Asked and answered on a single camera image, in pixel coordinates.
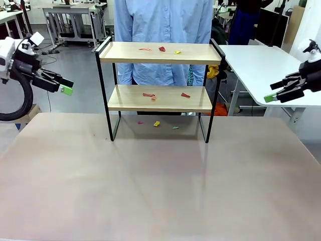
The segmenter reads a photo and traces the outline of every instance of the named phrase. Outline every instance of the black pants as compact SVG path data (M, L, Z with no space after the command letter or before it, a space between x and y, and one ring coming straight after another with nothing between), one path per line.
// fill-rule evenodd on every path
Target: black pants
M131 80L132 85L137 85L134 79ZM182 115L181 112L157 112L157 111L137 111L137 115Z

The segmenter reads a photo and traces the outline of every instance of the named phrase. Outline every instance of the black monitor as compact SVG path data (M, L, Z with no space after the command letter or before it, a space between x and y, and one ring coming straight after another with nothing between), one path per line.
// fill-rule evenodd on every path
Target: black monitor
M272 40L272 35L276 26L278 13L271 12L266 9L261 9L260 17L257 24L255 38L265 45L269 45ZM288 16L282 15L281 21L277 27L276 35L273 41L273 46L281 48L285 31L288 24Z

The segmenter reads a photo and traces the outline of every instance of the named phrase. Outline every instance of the black shirt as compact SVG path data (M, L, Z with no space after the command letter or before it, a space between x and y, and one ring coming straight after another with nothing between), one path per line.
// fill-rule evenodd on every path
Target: black shirt
M241 12L247 14L257 14L261 8L269 6L273 0L236 0L237 7Z

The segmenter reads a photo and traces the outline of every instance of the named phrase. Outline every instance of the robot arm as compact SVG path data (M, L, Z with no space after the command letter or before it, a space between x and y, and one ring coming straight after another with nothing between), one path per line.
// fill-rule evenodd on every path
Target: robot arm
M282 87L283 89L264 97L265 102L279 100L284 103L298 99L304 96L306 89L312 92L321 91L321 50L313 40L303 43L301 50L309 53L309 59L300 65L299 72L290 74L282 81L272 84L271 89Z
M6 84L10 79L17 80L24 91L25 99L21 108L13 113L0 113L0 121L13 121L26 115L33 104L31 84L50 92L71 95L73 82L60 74L42 68L34 48L44 37L38 32L24 40L7 37L0 41L0 79Z

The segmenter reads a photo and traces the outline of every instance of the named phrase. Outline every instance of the blue pants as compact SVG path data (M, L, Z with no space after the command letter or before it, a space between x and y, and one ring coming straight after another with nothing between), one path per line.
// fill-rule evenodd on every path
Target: blue pants
M258 19L259 13L245 14L238 10L231 28L229 45L248 45L254 37L254 25Z

